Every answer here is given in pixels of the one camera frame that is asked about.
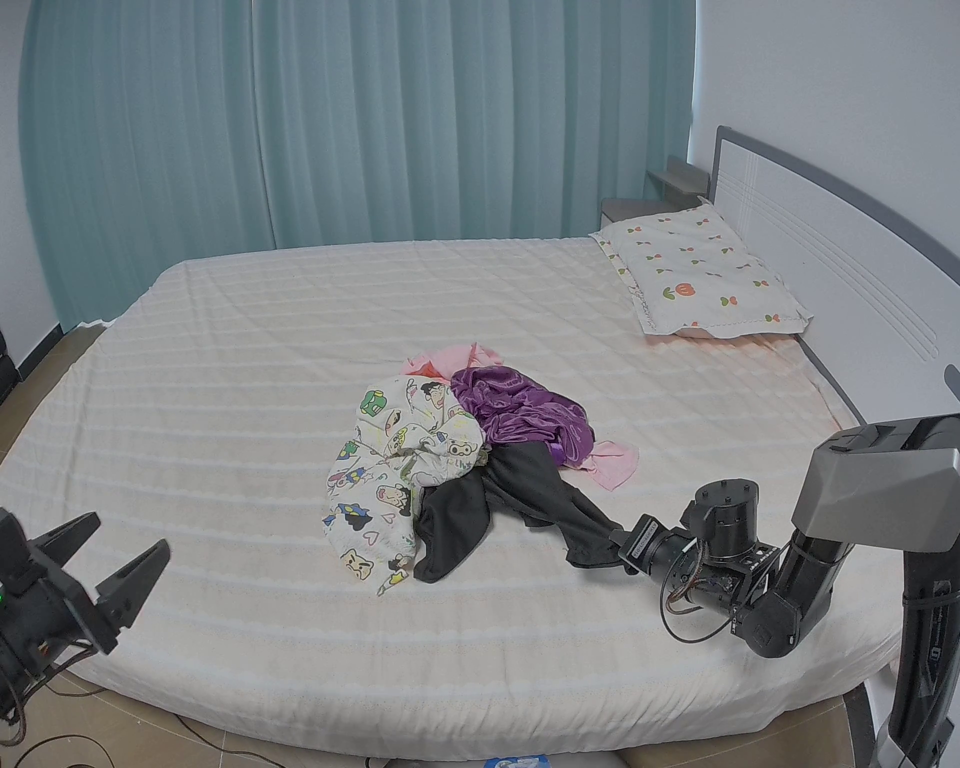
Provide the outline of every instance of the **pink fabric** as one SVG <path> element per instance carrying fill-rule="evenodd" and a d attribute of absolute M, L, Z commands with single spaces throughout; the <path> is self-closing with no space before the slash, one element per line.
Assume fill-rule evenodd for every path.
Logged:
<path fill-rule="evenodd" d="M 597 443 L 577 469 L 586 471 L 601 488 L 612 491 L 636 472 L 640 452 L 633 445 L 605 440 Z"/>
<path fill-rule="evenodd" d="M 492 349 L 473 344 L 455 344 L 433 352 L 418 355 L 407 360 L 400 369 L 401 373 L 413 376 L 429 376 L 450 383 L 450 376 L 464 368 L 486 368 L 502 366 L 503 358 Z"/>

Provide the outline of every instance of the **wall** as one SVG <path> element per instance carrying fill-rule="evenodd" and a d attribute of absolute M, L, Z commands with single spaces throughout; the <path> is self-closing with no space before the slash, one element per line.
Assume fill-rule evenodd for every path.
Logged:
<path fill-rule="evenodd" d="M 690 161 L 718 125 L 873 195 L 960 254 L 960 3 L 700 0 Z"/>
<path fill-rule="evenodd" d="M 30 0 L 0 0 L 0 329 L 16 365 L 57 324 L 20 170 L 17 94 Z"/>

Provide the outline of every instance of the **white pillow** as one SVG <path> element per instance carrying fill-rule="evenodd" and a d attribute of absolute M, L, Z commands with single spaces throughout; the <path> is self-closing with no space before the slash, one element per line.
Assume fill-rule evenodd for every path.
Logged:
<path fill-rule="evenodd" d="M 630 289 L 644 333 L 800 333 L 811 317 L 710 203 L 614 222 L 591 237 Z"/>

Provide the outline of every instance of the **gray headboard trim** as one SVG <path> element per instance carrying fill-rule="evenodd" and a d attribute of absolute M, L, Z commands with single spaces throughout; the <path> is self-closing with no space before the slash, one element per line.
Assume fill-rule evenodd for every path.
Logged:
<path fill-rule="evenodd" d="M 837 383 L 837 380 L 833 378 L 833 374 L 827 370 L 827 366 L 825 366 L 820 361 L 820 358 L 813 353 L 813 349 L 811 349 L 807 345 L 807 343 L 802 338 L 800 338 L 800 336 L 795 335 L 793 338 L 795 338 L 798 342 L 800 342 L 800 348 L 804 351 L 806 358 L 811 363 L 813 363 L 814 368 L 816 368 L 817 371 L 819 371 L 820 374 L 823 376 L 823 378 L 825 378 L 830 383 L 830 386 L 833 387 L 834 392 L 840 395 L 840 399 L 842 399 L 847 404 L 847 407 L 850 408 L 850 412 L 853 414 L 853 417 L 857 421 L 859 421 L 861 424 L 866 424 L 867 423 L 866 420 L 863 418 L 860 412 L 856 409 L 856 406 L 853 405 L 853 401 L 850 399 L 847 393 L 843 391 L 843 387 L 841 387 L 840 384 Z"/>
<path fill-rule="evenodd" d="M 952 363 L 944 368 L 944 382 L 953 392 L 953 396 L 960 400 L 960 371 Z"/>
<path fill-rule="evenodd" d="M 755 138 L 734 131 L 728 126 L 720 126 L 717 128 L 717 139 L 713 148 L 713 173 L 710 175 L 709 198 L 711 202 L 713 202 L 716 197 L 717 173 L 720 169 L 720 144 L 724 141 L 729 141 L 731 144 L 743 147 L 755 155 L 766 157 L 771 162 L 786 168 L 788 171 L 793 171 L 793 173 L 804 179 L 812 181 L 817 186 L 826 189 L 827 192 L 831 192 L 854 208 L 863 211 L 863 213 L 867 214 L 871 219 L 888 228 L 901 240 L 924 255 L 953 280 L 953 282 L 960 285 L 960 258 L 950 252 L 941 242 L 934 240 L 922 229 L 908 222 L 900 216 L 897 211 L 887 207 L 865 192 L 861 192 L 856 187 L 850 186 L 845 181 L 836 178 L 833 174 L 829 174 L 827 171 L 811 165 L 806 160 L 801 160 L 799 157 L 790 155 L 788 152 L 784 152 Z"/>

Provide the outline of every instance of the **floor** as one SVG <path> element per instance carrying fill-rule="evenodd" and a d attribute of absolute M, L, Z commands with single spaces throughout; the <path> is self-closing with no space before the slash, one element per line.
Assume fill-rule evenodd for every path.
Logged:
<path fill-rule="evenodd" d="M 39 403 L 69 367 L 86 351 L 102 328 L 78 328 L 60 340 L 31 373 L 0 404 L 0 462 Z M 92 686 L 69 673 L 53 684 L 61 694 L 84 693 Z M 786 712 L 758 733 L 704 741 L 658 744 L 622 751 L 631 768 L 854 768 L 849 704 L 828 699 L 808 708 Z M 170 712 L 137 702 L 112 691 L 83 698 L 64 698 L 42 690 L 27 707 L 27 739 L 16 748 L 0 749 L 0 768 L 13 766 L 37 742 L 64 733 L 92 736 L 109 752 L 116 768 L 254 768 L 266 765 L 252 756 L 228 755 L 207 746 Z M 187 721 L 204 739 L 227 750 L 264 755 L 285 768 L 364 768 L 362 757 L 340 756 L 257 741 L 202 723 Z M 861 762 L 860 755 L 856 766 Z M 382 768 L 385 760 L 369 764 Z M 45 744 L 19 768 L 65 768 L 86 763 L 109 765 L 95 744 L 80 738 Z"/>

